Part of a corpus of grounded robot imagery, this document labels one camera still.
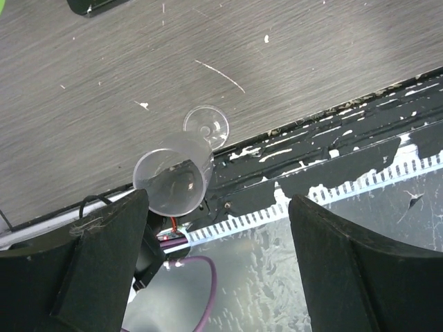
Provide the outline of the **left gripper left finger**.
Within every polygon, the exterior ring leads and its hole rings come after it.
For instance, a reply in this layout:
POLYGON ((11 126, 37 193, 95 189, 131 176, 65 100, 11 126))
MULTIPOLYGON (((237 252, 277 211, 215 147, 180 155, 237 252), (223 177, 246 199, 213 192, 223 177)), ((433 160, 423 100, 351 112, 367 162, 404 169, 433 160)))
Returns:
POLYGON ((136 190, 1 251, 1 330, 119 331, 148 207, 136 190))

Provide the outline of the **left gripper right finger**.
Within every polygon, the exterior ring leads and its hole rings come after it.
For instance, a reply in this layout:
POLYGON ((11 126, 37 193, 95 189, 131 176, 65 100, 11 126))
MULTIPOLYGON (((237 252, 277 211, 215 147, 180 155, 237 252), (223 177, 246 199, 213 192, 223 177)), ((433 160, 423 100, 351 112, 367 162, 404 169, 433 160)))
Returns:
POLYGON ((289 203, 314 331, 441 331, 442 253, 357 225, 295 195, 289 203))

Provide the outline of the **clear wine glass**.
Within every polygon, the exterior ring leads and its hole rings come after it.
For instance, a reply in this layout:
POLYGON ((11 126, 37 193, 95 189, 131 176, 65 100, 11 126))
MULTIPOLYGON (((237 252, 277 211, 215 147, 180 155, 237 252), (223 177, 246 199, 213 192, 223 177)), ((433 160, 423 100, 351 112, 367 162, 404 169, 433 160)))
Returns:
POLYGON ((224 112, 212 105, 188 112, 183 128, 166 136, 142 156, 133 171, 135 189, 145 190, 150 211, 184 216, 200 206, 214 167, 214 150, 228 140, 224 112))

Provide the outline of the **gold wine glass rack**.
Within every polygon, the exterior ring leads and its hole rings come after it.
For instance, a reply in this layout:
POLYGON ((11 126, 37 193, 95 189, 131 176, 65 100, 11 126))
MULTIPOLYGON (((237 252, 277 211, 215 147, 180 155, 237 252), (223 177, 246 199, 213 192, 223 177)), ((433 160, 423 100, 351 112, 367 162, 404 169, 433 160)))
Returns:
POLYGON ((93 17, 128 0, 67 0, 72 12, 83 17, 93 17))

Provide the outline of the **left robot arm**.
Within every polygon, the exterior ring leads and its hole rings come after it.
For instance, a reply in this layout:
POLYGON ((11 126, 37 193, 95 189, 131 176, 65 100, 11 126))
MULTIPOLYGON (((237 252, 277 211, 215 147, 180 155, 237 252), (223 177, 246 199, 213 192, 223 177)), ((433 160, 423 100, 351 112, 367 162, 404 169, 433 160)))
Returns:
MULTIPOLYGON (((1 252, 2 331, 119 331, 131 289, 167 259, 137 190, 1 252)), ((385 237, 310 199, 289 203, 314 331, 441 331, 442 253, 385 237)))

